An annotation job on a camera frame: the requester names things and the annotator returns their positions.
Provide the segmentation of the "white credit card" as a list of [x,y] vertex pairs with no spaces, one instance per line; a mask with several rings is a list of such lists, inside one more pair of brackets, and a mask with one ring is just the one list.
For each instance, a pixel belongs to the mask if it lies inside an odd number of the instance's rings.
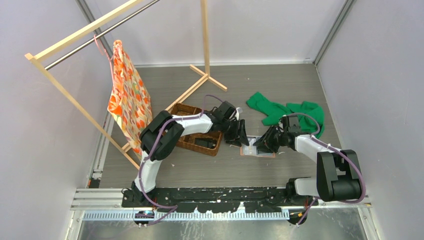
[[248,137],[248,143],[249,143],[249,145],[248,145],[248,147],[249,148],[252,148],[252,147],[254,147],[255,145],[255,142],[256,142],[256,138],[255,137]]

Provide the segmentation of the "tan leather card holder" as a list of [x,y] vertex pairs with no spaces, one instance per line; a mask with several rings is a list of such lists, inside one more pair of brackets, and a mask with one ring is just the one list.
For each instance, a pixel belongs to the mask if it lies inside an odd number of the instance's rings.
[[[260,138],[260,136],[248,135],[247,137],[255,137],[256,140]],[[249,147],[247,145],[242,145],[239,147],[241,156],[250,156],[250,157],[261,157],[261,158],[275,158],[275,153],[260,153],[257,150],[256,146]]]

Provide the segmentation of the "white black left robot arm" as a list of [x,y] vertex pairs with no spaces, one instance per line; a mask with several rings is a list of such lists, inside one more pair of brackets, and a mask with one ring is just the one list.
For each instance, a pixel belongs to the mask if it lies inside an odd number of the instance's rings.
[[141,140],[141,163],[136,178],[131,184],[134,200],[141,207],[153,202],[156,178],[162,163],[186,135],[221,132],[226,143],[234,146],[248,145],[245,120],[240,118],[238,108],[228,101],[210,111],[202,110],[194,115],[178,116],[161,111],[145,128]]

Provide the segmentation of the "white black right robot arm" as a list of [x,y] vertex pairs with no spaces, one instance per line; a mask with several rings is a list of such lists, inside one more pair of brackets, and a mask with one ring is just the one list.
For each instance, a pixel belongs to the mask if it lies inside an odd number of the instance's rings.
[[283,115],[254,146],[264,152],[276,153],[288,147],[311,159],[316,164],[315,177],[291,178],[286,184],[285,198],[291,205],[299,205],[306,196],[324,202],[358,203],[366,196],[358,156],[350,149],[339,149],[319,140],[314,133],[303,131],[301,113]]

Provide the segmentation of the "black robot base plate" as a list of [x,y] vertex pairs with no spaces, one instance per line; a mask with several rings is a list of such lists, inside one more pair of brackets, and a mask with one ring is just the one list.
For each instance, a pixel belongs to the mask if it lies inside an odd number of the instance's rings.
[[124,188],[122,207],[152,208],[167,213],[276,213],[282,207],[306,209],[311,196],[294,195],[285,188],[265,187],[156,187],[146,195],[135,188]]

